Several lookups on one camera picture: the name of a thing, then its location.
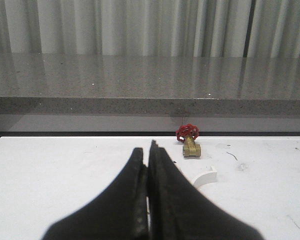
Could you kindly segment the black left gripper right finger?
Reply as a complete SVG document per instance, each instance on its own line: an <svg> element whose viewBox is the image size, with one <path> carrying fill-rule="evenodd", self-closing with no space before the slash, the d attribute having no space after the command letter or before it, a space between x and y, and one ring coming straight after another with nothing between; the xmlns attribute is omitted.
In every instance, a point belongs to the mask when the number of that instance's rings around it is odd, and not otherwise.
<svg viewBox="0 0 300 240"><path fill-rule="evenodd" d="M253 227L203 196L152 141L148 159L150 236L154 240L261 240Z"/></svg>

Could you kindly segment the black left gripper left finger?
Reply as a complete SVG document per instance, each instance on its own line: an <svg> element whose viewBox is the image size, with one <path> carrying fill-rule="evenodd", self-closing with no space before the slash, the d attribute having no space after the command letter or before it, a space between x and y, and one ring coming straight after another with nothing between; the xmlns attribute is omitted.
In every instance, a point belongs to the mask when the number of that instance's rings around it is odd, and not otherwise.
<svg viewBox="0 0 300 240"><path fill-rule="evenodd" d="M52 224L45 240L147 240L147 167L135 148L113 182L87 205Z"/></svg>

